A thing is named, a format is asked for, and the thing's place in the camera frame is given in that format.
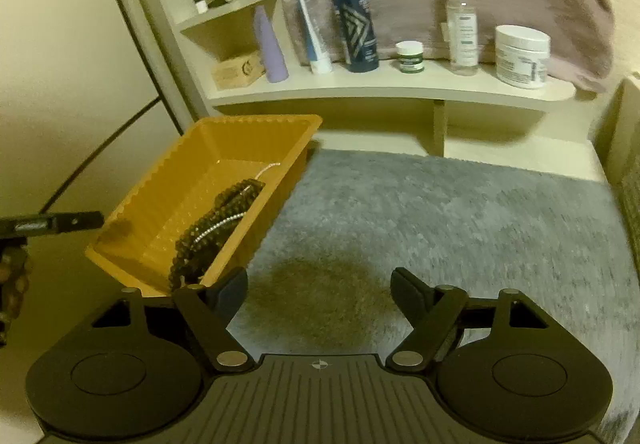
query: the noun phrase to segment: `orange basket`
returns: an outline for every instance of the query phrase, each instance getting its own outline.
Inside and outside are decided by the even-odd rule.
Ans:
[[[249,263],[306,165],[317,115],[255,115],[201,119],[124,198],[106,220],[87,257],[143,296],[170,293],[175,242],[226,188],[269,164],[264,188],[206,271],[203,285]]]

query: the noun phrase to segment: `cabinet door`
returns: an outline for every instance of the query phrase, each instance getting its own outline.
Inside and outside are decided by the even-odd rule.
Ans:
[[[103,151],[58,199],[53,211],[110,213],[178,138],[156,104]],[[41,437],[24,395],[36,358],[121,286],[84,256],[95,231],[33,238],[31,288],[0,350],[0,441],[31,444]]]
[[[37,212],[156,96],[116,0],[1,0],[0,215]]]

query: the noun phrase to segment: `small brown box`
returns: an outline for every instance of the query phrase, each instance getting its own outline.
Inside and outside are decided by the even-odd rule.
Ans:
[[[219,62],[211,69],[211,75],[219,90],[249,86],[263,73],[264,66],[258,50]]]

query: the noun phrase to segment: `gray carpet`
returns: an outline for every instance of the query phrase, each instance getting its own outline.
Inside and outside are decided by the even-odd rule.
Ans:
[[[640,289],[607,186],[436,157],[319,151],[248,268],[249,295],[230,330],[255,357],[384,359],[410,331],[388,291],[398,266],[476,297],[524,291],[607,366],[614,399],[600,433],[624,441],[640,408]]]

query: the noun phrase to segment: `circular cover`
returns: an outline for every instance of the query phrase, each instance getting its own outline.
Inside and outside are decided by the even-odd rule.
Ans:
[[[436,379],[445,403],[480,432],[498,440],[560,440],[604,415],[611,380],[586,349],[495,346],[487,338],[458,348]]]
[[[165,426],[193,403],[202,377],[183,348],[120,327],[63,340],[31,366],[31,408],[56,432],[126,439]]]

